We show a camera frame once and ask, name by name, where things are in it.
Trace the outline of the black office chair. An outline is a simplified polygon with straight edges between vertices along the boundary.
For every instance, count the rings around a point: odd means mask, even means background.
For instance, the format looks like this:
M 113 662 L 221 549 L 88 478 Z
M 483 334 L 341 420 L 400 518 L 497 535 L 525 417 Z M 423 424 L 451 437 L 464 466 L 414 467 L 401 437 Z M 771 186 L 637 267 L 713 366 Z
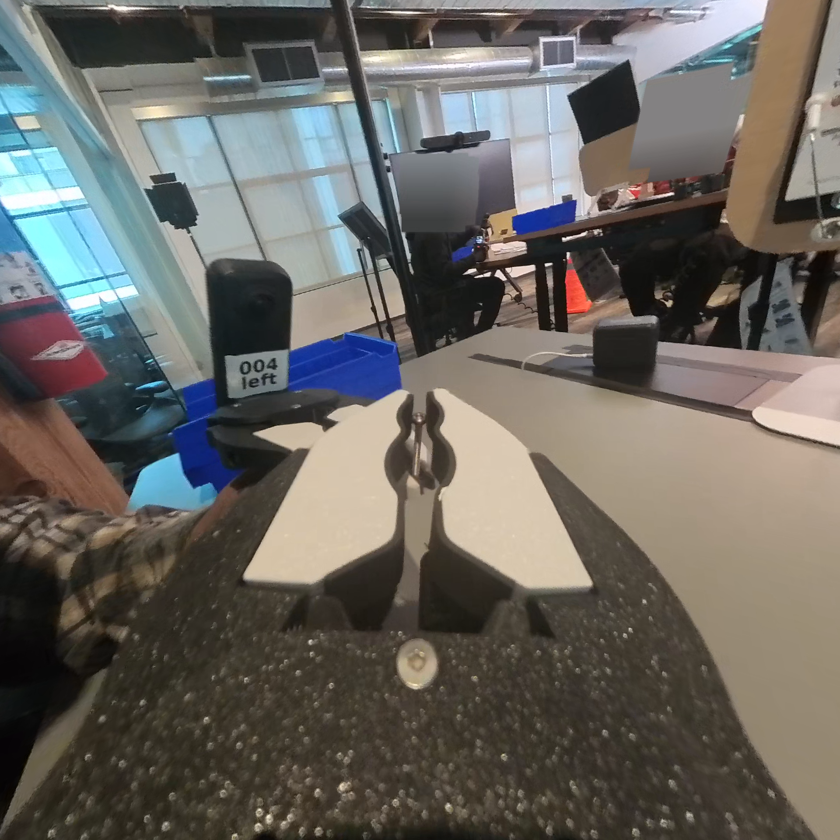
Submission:
M 102 455 L 147 456 L 186 420 L 181 399 L 165 380 L 107 380 L 77 395 L 83 437 Z

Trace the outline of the air vent grille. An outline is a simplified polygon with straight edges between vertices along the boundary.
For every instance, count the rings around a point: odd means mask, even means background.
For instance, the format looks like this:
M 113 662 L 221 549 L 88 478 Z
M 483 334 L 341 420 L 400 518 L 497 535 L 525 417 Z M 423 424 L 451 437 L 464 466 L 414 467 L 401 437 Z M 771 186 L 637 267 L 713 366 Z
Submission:
M 325 84 L 313 40 L 244 44 L 248 68 L 260 88 L 315 88 Z
M 541 36 L 538 59 L 540 71 L 576 68 L 578 38 L 576 36 Z

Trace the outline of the white floor sign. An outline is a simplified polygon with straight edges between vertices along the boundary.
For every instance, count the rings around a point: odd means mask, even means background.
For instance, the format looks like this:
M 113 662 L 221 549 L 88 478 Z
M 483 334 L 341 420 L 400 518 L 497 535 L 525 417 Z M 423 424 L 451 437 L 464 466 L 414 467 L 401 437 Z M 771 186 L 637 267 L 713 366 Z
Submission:
M 621 292 L 617 268 L 602 248 L 573 253 L 572 264 L 590 301 L 614 298 Z

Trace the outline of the dark grey power adapter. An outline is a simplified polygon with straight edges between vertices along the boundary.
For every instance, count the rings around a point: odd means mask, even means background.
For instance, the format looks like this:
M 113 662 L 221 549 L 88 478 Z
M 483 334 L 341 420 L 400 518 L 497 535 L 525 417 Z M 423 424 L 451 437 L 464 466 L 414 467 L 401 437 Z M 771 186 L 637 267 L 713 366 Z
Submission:
M 660 321 L 655 315 L 605 318 L 592 331 L 592 363 L 597 371 L 647 373 L 657 360 Z

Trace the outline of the wooden desk black legs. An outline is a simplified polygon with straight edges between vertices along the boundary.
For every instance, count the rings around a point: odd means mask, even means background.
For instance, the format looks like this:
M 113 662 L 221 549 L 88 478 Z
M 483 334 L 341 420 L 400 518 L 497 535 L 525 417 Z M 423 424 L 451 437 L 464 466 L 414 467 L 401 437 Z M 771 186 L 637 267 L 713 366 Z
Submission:
M 490 254 L 485 270 L 531 266 L 534 269 L 538 326 L 567 333 L 569 310 L 566 269 L 572 254 L 594 249 L 624 248 L 662 238 L 689 238 L 715 229 L 727 204 L 728 189 L 682 198 L 659 196 L 615 211 L 530 234 L 504 238 L 519 245 L 510 254 Z

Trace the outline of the white patterned sign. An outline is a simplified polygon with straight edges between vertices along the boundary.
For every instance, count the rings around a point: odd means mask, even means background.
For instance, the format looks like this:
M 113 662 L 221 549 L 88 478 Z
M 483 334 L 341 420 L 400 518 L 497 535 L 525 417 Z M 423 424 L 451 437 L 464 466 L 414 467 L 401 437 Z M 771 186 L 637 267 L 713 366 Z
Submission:
M 800 302 L 794 285 L 794 259 L 777 263 L 770 289 L 768 315 L 765 319 L 759 350 L 778 354 L 813 355 L 812 341 L 805 330 Z M 760 280 L 746 286 L 740 297 L 739 329 L 741 347 L 748 348 L 751 310 L 759 300 Z

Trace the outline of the silver air duct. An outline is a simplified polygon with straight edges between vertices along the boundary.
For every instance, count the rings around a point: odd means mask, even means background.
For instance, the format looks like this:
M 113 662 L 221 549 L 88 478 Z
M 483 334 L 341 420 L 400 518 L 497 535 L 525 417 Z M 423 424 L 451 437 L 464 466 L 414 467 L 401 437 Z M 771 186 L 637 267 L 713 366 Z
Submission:
M 457 81 L 506 81 L 530 78 L 573 80 L 612 69 L 635 58 L 635 48 L 619 45 L 577 46 L 576 68 L 540 71 L 538 46 L 378 49 L 361 52 L 367 83 L 373 88 L 405 87 Z M 209 99 L 303 97 L 349 89 L 340 52 L 319 52 L 322 87 L 258 87 L 245 56 L 195 59 L 196 72 Z

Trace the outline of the red fire extinguisher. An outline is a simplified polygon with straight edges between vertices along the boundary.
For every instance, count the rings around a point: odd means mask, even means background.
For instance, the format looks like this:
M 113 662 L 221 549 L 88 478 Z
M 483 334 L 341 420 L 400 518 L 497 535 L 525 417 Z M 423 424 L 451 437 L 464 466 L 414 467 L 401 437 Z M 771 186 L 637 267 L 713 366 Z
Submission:
M 18 399 L 55 399 L 108 372 L 54 285 L 24 251 L 1 254 L 2 382 Z

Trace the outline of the wooden pillar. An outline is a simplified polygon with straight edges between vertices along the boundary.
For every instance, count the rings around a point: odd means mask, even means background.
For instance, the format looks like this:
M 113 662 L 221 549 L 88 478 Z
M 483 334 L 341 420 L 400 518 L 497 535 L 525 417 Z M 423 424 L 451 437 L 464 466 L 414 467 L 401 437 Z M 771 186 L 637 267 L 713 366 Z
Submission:
M 55 498 L 124 513 L 129 499 L 55 401 L 19 402 L 1 390 L 1 497 Z

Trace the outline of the black flat screen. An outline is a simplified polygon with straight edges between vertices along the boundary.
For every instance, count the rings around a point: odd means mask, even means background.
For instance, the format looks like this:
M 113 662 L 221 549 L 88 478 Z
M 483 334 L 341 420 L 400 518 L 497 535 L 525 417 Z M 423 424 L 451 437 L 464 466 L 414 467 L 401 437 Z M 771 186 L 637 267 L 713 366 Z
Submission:
M 582 145 L 637 125 L 641 107 L 628 59 L 568 95 Z

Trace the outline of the black metal pole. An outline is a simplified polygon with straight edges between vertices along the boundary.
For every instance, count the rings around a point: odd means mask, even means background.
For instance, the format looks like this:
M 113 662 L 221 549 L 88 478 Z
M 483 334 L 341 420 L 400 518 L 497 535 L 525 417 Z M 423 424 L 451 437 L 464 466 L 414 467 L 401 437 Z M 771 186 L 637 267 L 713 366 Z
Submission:
M 392 247 L 394 272 L 402 293 L 406 323 L 413 339 L 416 356 L 420 358 L 429 352 L 428 341 L 424 332 L 424 321 L 418 305 L 400 220 L 385 168 L 384 153 L 375 124 L 370 89 L 364 74 L 360 43 L 354 25 L 351 5 L 349 1 L 331 1 L 331 7 L 385 220 L 385 230 Z

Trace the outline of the blue plastic bin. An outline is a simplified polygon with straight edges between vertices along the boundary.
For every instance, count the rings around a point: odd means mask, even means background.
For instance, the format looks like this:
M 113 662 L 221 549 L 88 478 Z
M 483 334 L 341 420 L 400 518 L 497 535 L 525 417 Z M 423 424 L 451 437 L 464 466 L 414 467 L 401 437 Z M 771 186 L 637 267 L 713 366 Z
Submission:
M 576 219 L 576 210 L 577 202 L 572 198 L 560 204 L 519 213 L 511 220 L 512 231 L 522 237 L 572 224 Z
M 377 400 L 402 387 L 396 345 L 372 336 L 347 332 L 290 352 L 292 391 L 331 389 L 346 396 Z M 182 472 L 194 488 L 221 490 L 235 477 L 207 440 L 207 419 L 217 409 L 213 379 L 188 385 L 182 400 L 187 421 L 171 432 Z

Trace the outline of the black computer monitor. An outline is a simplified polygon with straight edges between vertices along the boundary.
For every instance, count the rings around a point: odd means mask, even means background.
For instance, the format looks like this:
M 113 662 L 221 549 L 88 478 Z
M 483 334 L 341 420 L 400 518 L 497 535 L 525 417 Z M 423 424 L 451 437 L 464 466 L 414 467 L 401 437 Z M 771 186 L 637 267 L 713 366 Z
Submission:
M 478 224 L 516 206 L 511 143 L 484 140 L 461 148 L 390 154 L 388 165 L 404 228 L 420 210 Z

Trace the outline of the black music stand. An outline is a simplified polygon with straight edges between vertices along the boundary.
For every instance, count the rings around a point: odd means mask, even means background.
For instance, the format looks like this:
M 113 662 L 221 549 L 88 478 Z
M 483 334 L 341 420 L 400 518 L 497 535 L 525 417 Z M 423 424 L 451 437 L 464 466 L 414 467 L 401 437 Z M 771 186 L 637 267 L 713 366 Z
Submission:
M 393 268 L 392 247 L 385 227 L 363 202 L 344 210 L 339 214 L 339 220 L 358 241 L 356 253 L 377 332 L 381 339 L 396 343 L 380 266 L 384 261 Z

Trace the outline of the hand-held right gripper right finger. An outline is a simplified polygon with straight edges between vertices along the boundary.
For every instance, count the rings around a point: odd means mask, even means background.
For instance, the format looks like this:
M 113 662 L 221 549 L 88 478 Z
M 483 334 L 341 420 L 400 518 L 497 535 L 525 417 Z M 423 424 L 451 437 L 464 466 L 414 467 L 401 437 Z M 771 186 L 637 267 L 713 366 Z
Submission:
M 592 591 L 532 452 L 518 437 L 440 387 L 427 394 L 427 430 L 438 483 L 433 537 L 444 549 L 516 595 Z

